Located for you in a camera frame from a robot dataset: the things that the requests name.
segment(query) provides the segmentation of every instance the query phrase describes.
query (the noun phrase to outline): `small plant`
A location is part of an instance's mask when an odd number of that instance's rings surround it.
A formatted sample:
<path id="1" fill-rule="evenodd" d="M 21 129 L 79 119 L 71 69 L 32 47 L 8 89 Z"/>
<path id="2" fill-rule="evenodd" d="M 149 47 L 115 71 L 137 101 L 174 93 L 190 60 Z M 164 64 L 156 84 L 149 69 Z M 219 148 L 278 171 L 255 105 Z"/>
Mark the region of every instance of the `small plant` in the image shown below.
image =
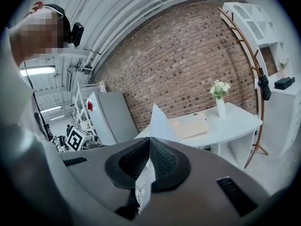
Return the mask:
<path id="1" fill-rule="evenodd" d="M 281 58 L 279 60 L 279 64 L 280 64 L 281 69 L 285 69 L 286 68 L 287 62 L 288 62 L 287 58 Z"/>
<path id="2" fill-rule="evenodd" d="M 210 93 L 217 99 L 221 99 L 231 88 L 231 84 L 219 80 L 214 81 L 214 85 L 210 89 Z"/>

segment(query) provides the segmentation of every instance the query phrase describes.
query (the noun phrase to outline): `curved wooden pole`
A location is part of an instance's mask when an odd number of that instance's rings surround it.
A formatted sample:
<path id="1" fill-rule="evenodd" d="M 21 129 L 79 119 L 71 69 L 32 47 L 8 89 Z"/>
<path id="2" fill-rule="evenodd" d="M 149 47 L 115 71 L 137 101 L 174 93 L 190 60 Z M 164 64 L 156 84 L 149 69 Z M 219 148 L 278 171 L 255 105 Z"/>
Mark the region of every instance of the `curved wooden pole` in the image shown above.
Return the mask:
<path id="1" fill-rule="evenodd" d="M 250 52 L 250 55 L 252 57 L 253 63 L 255 65 L 255 68 L 253 66 L 251 66 L 251 68 L 256 71 L 258 79 L 259 79 L 260 78 L 259 65 L 258 65 L 258 62 L 257 62 L 257 59 L 256 59 L 256 56 L 257 56 L 259 50 L 257 50 L 255 55 L 254 55 L 254 53 L 251 49 L 251 46 L 248 43 L 248 41 L 246 40 L 244 34 L 241 32 L 241 30 L 237 27 L 236 23 L 233 21 L 233 18 L 234 18 L 233 13 L 232 13 L 232 18 L 231 18 L 224 10 L 222 10 L 221 8 L 218 8 L 218 9 L 231 22 L 232 26 L 230 26 L 230 29 L 237 31 L 239 33 L 239 35 L 241 36 L 242 39 L 239 39 L 239 41 L 244 42 L 246 44 L 246 46 L 247 46 L 247 48 Z M 260 146 L 260 139 L 261 139 L 261 135 L 262 135 L 263 120 L 264 120 L 264 100 L 263 100 L 263 95 L 262 95 L 262 89 L 261 88 L 260 88 L 260 92 L 261 92 L 260 95 L 261 95 L 261 120 L 262 120 L 262 125 L 260 126 L 260 129 L 259 129 L 257 142 L 254 145 L 255 146 L 254 151 L 253 151 L 250 159 L 247 161 L 247 163 L 245 165 L 245 168 L 249 165 L 249 163 L 250 163 L 251 159 L 253 158 L 255 152 L 259 148 L 264 152 L 264 154 L 268 155 L 268 153 Z"/>

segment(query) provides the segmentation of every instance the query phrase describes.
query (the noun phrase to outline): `red object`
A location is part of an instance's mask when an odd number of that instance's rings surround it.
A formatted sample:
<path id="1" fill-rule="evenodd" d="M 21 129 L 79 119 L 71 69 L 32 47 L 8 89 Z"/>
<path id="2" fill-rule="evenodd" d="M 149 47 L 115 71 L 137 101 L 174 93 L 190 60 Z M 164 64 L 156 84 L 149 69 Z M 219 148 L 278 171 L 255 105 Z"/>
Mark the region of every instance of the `red object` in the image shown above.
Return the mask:
<path id="1" fill-rule="evenodd" d="M 88 110 L 92 111 L 92 103 L 88 101 Z"/>

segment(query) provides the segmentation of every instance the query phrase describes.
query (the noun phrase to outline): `black bag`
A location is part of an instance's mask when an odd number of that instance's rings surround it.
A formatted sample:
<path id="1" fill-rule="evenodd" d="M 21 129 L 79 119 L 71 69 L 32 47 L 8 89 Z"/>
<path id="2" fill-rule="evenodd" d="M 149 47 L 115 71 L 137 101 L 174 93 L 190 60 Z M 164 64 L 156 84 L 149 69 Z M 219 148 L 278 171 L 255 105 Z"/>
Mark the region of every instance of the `black bag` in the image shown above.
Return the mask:
<path id="1" fill-rule="evenodd" d="M 258 81 L 258 85 L 262 90 L 262 97 L 264 100 L 269 100 L 271 97 L 271 90 L 269 89 L 269 80 L 264 75 L 262 68 L 259 68 L 260 78 Z"/>

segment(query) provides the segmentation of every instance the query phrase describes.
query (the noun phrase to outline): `white wall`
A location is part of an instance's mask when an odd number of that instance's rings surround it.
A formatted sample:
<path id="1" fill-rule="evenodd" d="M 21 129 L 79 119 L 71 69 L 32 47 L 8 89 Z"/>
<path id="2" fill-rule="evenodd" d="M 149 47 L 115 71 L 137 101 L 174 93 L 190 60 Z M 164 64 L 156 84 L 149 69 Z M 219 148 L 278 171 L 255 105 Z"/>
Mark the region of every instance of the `white wall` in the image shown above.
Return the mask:
<path id="1" fill-rule="evenodd" d="M 65 135 L 65 137 L 67 138 L 66 129 L 68 124 L 70 126 L 75 126 L 75 121 L 72 116 L 49 122 L 52 135 L 54 136 Z"/>
<path id="2" fill-rule="evenodd" d="M 284 52 L 290 58 L 294 73 L 301 73 L 301 42 L 298 32 L 278 0 L 246 0 L 260 5 L 273 20 L 284 42 Z"/>

